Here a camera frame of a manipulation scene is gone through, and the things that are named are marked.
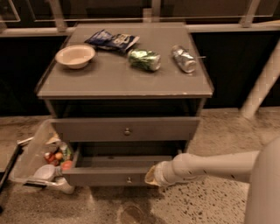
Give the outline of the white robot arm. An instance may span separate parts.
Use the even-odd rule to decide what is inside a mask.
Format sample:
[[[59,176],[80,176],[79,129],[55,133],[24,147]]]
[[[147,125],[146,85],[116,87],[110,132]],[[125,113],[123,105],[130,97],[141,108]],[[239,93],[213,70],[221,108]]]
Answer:
[[[280,76],[280,41],[255,82],[241,115],[255,120],[260,114],[271,118],[278,108],[261,104]],[[202,157],[180,153],[171,161],[153,165],[144,181],[154,186],[173,186],[198,177],[217,177],[249,184],[244,224],[280,223],[280,137],[261,150]]]

